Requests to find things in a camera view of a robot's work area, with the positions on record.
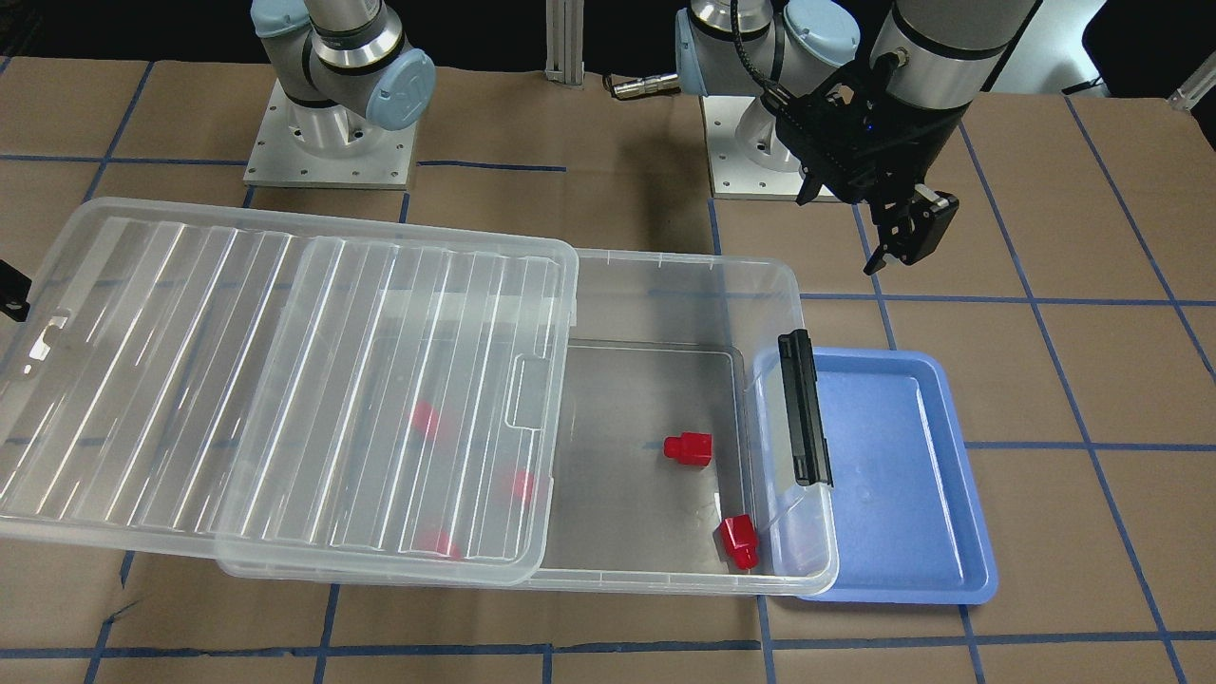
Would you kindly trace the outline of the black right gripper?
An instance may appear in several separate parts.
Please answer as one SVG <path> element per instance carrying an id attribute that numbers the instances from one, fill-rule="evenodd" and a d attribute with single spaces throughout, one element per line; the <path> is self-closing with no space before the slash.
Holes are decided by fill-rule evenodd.
<path id="1" fill-rule="evenodd" d="M 9 320 L 26 323 L 30 312 L 29 295 L 33 281 L 7 260 L 0 260 L 1 312 Z"/>

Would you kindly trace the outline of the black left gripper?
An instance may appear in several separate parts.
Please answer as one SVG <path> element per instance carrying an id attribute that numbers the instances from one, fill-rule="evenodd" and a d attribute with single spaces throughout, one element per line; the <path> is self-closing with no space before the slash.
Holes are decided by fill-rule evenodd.
<path id="1" fill-rule="evenodd" d="M 933 256 L 959 211 L 955 195 L 914 185 L 967 108 L 903 103 L 891 86 L 908 66 L 907 58 L 855 58 L 803 95 L 771 83 L 775 133 L 803 174 L 795 202 L 807 204 L 824 189 L 848 204 L 868 202 L 877 241 L 866 276 Z"/>

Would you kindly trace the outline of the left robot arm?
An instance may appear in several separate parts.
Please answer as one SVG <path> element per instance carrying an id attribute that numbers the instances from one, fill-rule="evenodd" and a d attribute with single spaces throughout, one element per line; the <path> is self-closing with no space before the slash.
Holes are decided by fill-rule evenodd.
<path id="1" fill-rule="evenodd" d="M 674 19 L 680 86 L 755 99 L 798 161 L 805 204 L 821 190 L 869 209 L 865 264 L 913 265 L 959 211 L 928 173 L 1034 1 L 894 1 L 873 38 L 835 1 L 691 1 Z"/>

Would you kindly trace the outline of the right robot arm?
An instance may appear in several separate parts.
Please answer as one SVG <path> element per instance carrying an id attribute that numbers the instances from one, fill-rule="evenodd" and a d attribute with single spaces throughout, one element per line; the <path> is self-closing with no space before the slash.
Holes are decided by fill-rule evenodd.
<path id="1" fill-rule="evenodd" d="M 105 195 L 404 219 L 435 79 L 387 1 L 5 1 L 2 315 Z"/>

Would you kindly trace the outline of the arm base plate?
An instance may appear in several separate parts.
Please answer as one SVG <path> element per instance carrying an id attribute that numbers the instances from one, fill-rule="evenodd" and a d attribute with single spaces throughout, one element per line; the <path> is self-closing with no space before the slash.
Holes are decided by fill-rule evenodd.
<path id="1" fill-rule="evenodd" d="M 756 97 L 709 96 L 700 105 L 714 198 L 798 198 L 803 164 L 779 142 L 776 118 Z"/>
<path id="2" fill-rule="evenodd" d="M 274 83 L 243 183 L 250 187 L 407 190 L 420 124 L 388 131 L 342 107 L 295 103 Z"/>

